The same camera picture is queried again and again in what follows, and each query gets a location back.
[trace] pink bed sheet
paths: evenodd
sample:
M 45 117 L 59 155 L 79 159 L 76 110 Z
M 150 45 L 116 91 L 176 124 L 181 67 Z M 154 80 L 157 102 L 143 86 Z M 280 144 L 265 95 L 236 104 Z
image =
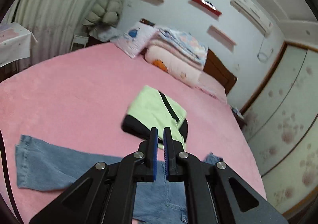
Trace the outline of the pink bed sheet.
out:
M 0 84 L 0 129 L 13 195 L 25 223 L 60 192 L 17 188 L 14 146 L 20 135 L 123 157 L 141 142 L 124 133 L 120 124 L 144 85 L 165 93 L 187 111 L 188 152 L 201 160 L 209 152 L 223 157 L 266 198 L 255 159 L 228 105 L 191 89 L 142 57 L 130 59 L 108 43 L 44 61 Z M 162 150 L 158 159 L 164 160 Z M 0 182 L 7 201 L 3 179 Z

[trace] wardrobe door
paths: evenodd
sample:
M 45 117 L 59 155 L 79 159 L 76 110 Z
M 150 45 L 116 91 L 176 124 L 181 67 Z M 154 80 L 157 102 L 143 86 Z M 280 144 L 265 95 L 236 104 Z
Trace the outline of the wardrobe door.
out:
M 277 167 L 262 177 L 267 200 L 280 213 L 305 199 L 318 185 L 317 134 L 318 120 L 299 145 Z
M 304 137 L 318 112 L 318 53 L 308 50 L 295 81 L 281 104 L 248 144 L 260 174 L 281 162 Z
M 305 56 L 306 50 L 304 49 L 294 46 L 286 48 L 273 76 L 244 114 L 247 125 L 242 131 L 247 141 L 260 131 L 282 103 L 291 89 L 291 84 L 297 78 Z

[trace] denim fabric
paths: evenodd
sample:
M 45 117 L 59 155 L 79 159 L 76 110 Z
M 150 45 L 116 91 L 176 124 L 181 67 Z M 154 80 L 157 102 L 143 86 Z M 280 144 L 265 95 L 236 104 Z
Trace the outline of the denim fabric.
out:
M 15 152 L 17 186 L 38 191 L 67 188 L 97 162 L 110 165 L 121 161 L 119 157 L 79 152 L 24 135 Z M 215 164 L 222 159 L 210 153 L 205 161 Z M 187 223 L 184 185 L 166 181 L 164 162 L 158 161 L 155 182 L 137 184 L 133 217 L 149 224 Z

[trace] wooden door frame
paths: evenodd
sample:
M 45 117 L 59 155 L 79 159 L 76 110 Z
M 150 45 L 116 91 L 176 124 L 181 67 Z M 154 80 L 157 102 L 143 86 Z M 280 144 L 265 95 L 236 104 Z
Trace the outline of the wooden door frame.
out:
M 287 220 L 300 220 L 306 214 L 307 210 L 311 207 L 314 200 L 317 199 L 317 196 L 318 186 L 316 186 L 304 199 L 302 199 L 299 203 L 284 212 L 282 215 Z
M 249 98 L 249 100 L 245 103 L 245 105 L 241 108 L 241 110 L 240 110 L 241 114 L 246 113 L 246 111 L 250 108 L 250 106 L 254 103 L 254 101 L 257 99 L 257 97 L 263 91 L 263 89 L 265 88 L 265 86 L 267 85 L 267 83 L 269 82 L 271 77 L 273 76 L 274 72 L 276 71 L 281 59 L 283 58 L 283 56 L 285 54 L 287 46 L 289 46 L 289 45 L 294 46 L 294 47 L 298 47 L 298 48 L 301 48 L 301 49 L 312 50 L 314 52 L 318 52 L 317 48 L 313 48 L 313 47 L 310 47 L 310 46 L 305 45 L 305 44 L 301 44 L 301 43 L 297 43 L 297 42 L 284 41 L 282 46 L 281 46 L 281 48 L 280 48 L 279 53 L 276 56 L 275 61 L 273 62 L 271 68 L 269 69 L 268 73 L 264 77 L 263 81 L 258 86 L 258 88 L 254 91 L 254 93 Z

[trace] headboard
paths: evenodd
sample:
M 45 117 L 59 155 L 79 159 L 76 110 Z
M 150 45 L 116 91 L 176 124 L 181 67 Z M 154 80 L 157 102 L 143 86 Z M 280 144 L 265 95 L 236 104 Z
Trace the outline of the headboard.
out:
M 149 26 L 154 26 L 155 24 L 142 18 L 141 23 L 144 23 Z M 220 59 L 212 52 L 208 50 L 208 55 L 206 58 L 206 64 L 203 68 L 203 71 L 214 77 L 225 89 L 225 94 L 228 94 L 234 84 L 237 81 L 235 77 L 220 61 Z

